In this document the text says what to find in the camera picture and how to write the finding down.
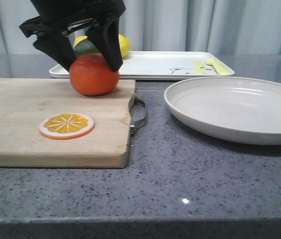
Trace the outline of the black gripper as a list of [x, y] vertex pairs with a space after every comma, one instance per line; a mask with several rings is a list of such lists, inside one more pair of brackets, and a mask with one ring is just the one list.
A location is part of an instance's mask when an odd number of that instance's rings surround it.
[[87, 27], [89, 41], [111, 70], [120, 69], [123, 60], [118, 25], [126, 10], [122, 0], [32, 0], [31, 3], [39, 15], [26, 20], [19, 28], [27, 38], [39, 35], [34, 48], [69, 71], [77, 56], [65, 35]]

